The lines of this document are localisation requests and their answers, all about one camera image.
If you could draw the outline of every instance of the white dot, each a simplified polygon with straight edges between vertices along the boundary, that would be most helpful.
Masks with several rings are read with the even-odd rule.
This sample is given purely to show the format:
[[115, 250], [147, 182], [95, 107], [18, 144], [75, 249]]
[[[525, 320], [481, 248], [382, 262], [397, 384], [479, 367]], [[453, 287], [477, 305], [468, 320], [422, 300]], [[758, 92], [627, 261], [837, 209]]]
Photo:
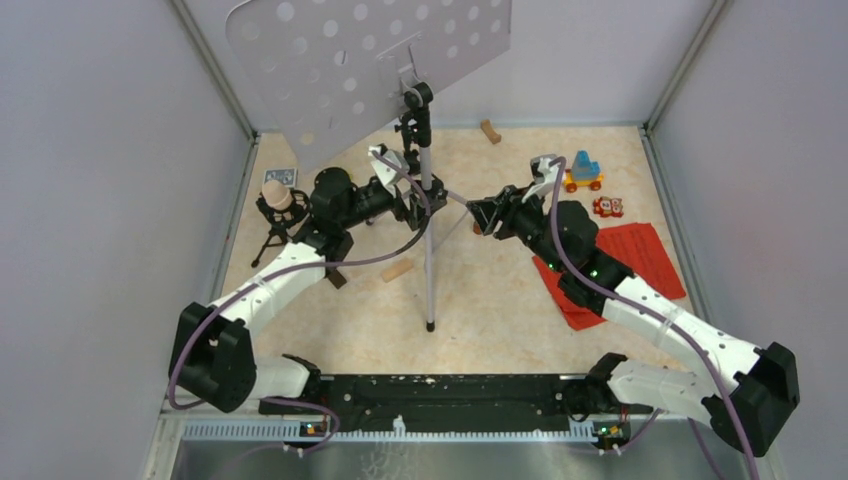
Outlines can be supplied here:
[[368, 5], [360, 3], [353, 7], [353, 18], [361, 22], [362, 20], [365, 20], [366, 17], [368, 17]]
[[333, 38], [337, 33], [339, 33], [339, 24], [335, 20], [327, 20], [324, 23], [324, 36]]
[[347, 63], [347, 52], [345, 50], [339, 50], [336, 52], [336, 55], [333, 57], [333, 62], [340, 67]]
[[288, 22], [294, 18], [294, 7], [289, 2], [283, 2], [277, 7], [277, 18], [284, 22]]
[[309, 42], [305, 38], [297, 37], [294, 39], [294, 53], [303, 55], [307, 48], [309, 48]]
[[241, 36], [245, 40], [256, 40], [259, 38], [259, 25], [253, 22], [246, 22], [241, 26]]
[[277, 68], [277, 62], [271, 57], [265, 57], [262, 59], [261, 67], [262, 70], [271, 73], [275, 68]]
[[374, 50], [376, 45], [377, 39], [374, 38], [374, 35], [366, 35], [365, 38], [362, 39], [362, 48], [365, 50]]

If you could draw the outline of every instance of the red toy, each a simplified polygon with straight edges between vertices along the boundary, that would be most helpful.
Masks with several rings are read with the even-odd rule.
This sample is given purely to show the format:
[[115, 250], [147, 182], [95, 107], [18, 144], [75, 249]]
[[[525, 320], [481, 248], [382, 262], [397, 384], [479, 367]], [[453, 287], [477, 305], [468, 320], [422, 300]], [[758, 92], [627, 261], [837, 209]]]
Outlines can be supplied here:
[[594, 212], [601, 218], [617, 217], [621, 218], [624, 215], [624, 206], [621, 204], [620, 198], [601, 197], [592, 202]]

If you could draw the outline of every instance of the red cloth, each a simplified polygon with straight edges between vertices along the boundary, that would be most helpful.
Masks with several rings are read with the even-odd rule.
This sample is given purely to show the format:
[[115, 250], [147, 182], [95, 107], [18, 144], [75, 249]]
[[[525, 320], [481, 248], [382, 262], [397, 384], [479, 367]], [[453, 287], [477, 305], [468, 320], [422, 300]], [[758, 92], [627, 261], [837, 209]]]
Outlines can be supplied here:
[[[648, 285], [666, 298], [674, 300], [686, 296], [680, 277], [677, 276], [657, 231], [650, 223], [629, 223], [601, 229], [598, 232], [597, 245], [632, 268]], [[533, 263], [571, 328], [583, 330], [604, 321], [565, 298], [565, 294], [557, 287], [560, 274], [552, 272], [542, 259], [533, 257]]]

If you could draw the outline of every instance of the beige tabletop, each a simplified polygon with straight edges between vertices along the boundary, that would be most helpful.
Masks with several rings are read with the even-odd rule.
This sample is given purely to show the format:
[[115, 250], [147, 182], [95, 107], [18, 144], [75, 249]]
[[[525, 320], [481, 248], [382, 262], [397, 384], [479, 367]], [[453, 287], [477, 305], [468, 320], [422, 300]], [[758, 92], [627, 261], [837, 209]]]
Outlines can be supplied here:
[[[529, 183], [529, 159], [534, 156], [558, 153], [570, 162], [577, 150], [587, 150], [601, 163], [602, 190], [562, 191], [561, 197], [589, 207], [601, 194], [622, 198], [623, 218], [593, 216], [595, 221], [601, 227], [653, 224], [680, 271], [635, 127], [500, 129], [499, 133], [503, 141], [492, 145], [480, 130], [435, 130], [435, 174], [449, 190], [479, 199], [497, 194], [508, 184]], [[345, 168], [362, 185], [372, 175], [367, 145], [382, 142], [402, 148], [398, 134], [381, 131], [339, 155], [331, 165]], [[257, 269], [250, 267], [268, 231], [254, 201], [266, 169], [296, 165], [281, 135], [262, 136], [225, 292], [255, 275], [279, 251], [280, 247], [269, 249]], [[301, 172], [297, 188], [310, 192], [316, 173]], [[437, 244], [464, 211], [451, 201], [435, 215]], [[354, 227], [351, 233], [355, 245], [348, 259], [388, 253], [413, 235], [391, 215], [374, 226]], [[437, 327], [427, 333], [423, 244], [406, 253], [415, 268], [390, 283], [383, 282], [380, 272], [395, 260], [340, 269], [348, 279], [341, 290], [326, 280], [310, 287], [254, 339], [256, 354], [294, 354], [325, 373], [577, 373], [587, 371], [607, 352], [679, 367], [649, 341], [618, 325], [572, 330], [542, 283], [532, 253], [516, 239], [497, 241], [474, 235], [470, 216], [436, 254]], [[691, 309], [688, 297], [677, 303]]]

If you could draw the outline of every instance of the white wall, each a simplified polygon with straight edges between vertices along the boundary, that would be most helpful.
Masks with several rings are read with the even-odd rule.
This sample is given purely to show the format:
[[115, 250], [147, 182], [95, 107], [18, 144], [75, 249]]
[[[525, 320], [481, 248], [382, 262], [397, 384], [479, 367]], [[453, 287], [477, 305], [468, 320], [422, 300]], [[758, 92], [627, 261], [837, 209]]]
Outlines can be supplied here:
[[658, 131], [713, 321], [798, 357], [789, 478], [844, 478], [848, 2], [738, 1]]
[[162, 0], [0, 5], [0, 478], [138, 478], [247, 141]]
[[[244, 0], [184, 1], [254, 128], [275, 130], [224, 33], [227, 15]], [[348, 1], [351, 9], [361, 2], [383, 5]], [[473, 125], [485, 117], [501, 125], [644, 121], [712, 5], [712, 0], [512, 2], [512, 50], [440, 94], [434, 123]]]

